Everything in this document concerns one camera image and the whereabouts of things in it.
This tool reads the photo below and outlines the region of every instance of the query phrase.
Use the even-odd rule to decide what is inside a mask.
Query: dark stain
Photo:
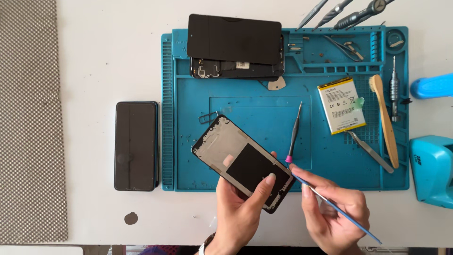
[[[130,214],[124,216],[124,222],[128,225],[133,225],[137,223],[138,220],[139,217],[134,212],[131,212]]]

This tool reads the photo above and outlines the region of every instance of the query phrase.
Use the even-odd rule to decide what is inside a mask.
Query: phone display assembly
[[[192,153],[250,197],[270,173],[275,185],[263,209],[274,213],[295,180],[291,172],[230,119],[219,115],[192,147]]]
[[[277,64],[255,64],[248,62],[190,58],[190,74],[194,78],[266,78],[284,74],[284,47],[280,41]]]
[[[116,105],[115,177],[119,191],[152,191],[159,184],[158,104]]]
[[[277,64],[280,22],[191,14],[187,55],[199,59]]]

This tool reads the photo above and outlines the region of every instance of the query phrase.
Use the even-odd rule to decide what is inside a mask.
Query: blue repair mat
[[[333,35],[332,39],[341,44],[356,43],[353,47],[364,57],[363,62],[349,59],[323,35]],[[381,75],[389,107],[388,82],[396,56],[400,102],[408,98],[407,27],[367,26],[331,32],[325,28],[314,32],[282,29],[282,36],[286,87],[269,91],[267,82],[192,78],[187,56],[188,30],[174,29],[171,34],[162,35],[162,189],[215,191],[219,175],[194,157],[190,149],[194,139],[199,139],[209,126],[200,124],[198,118],[216,111],[228,116],[264,149],[276,151],[277,158],[285,163],[301,101],[300,128],[293,153],[296,165],[344,188],[408,189],[408,105],[399,104],[401,121],[392,123],[400,167],[389,174],[349,134],[330,134],[317,89],[323,83],[353,77],[358,96],[365,99],[362,109],[366,126],[352,131],[390,164],[377,97],[370,90],[368,79]],[[403,43],[390,47],[398,41]],[[300,50],[290,50],[288,44],[295,44],[291,47]],[[300,191],[300,184],[291,191]]]

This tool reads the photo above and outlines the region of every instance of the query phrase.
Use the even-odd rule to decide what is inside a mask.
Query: hand
[[[289,169],[316,187],[315,190],[319,194],[335,202],[364,228],[370,229],[368,222],[370,211],[366,207],[365,195],[361,191],[340,188],[333,181],[302,170],[294,164],[291,164]],[[322,201],[318,206],[316,195],[305,184],[302,185],[302,209],[310,236],[325,253],[362,254],[357,242],[365,236],[365,232],[326,202]]]
[[[261,209],[269,198],[275,184],[271,173],[256,187],[246,201],[239,197],[239,191],[220,177],[217,184],[217,231],[205,254],[236,254],[252,239],[260,222]]]

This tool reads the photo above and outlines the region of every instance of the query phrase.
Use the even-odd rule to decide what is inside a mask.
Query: wooden brush
[[[389,153],[390,162],[393,168],[398,168],[398,150],[396,148],[395,134],[393,133],[392,123],[387,112],[386,102],[384,100],[384,91],[382,89],[382,79],[376,74],[370,77],[370,89],[376,93],[377,101],[379,101],[379,110],[381,111],[382,131],[386,140],[387,152]]]

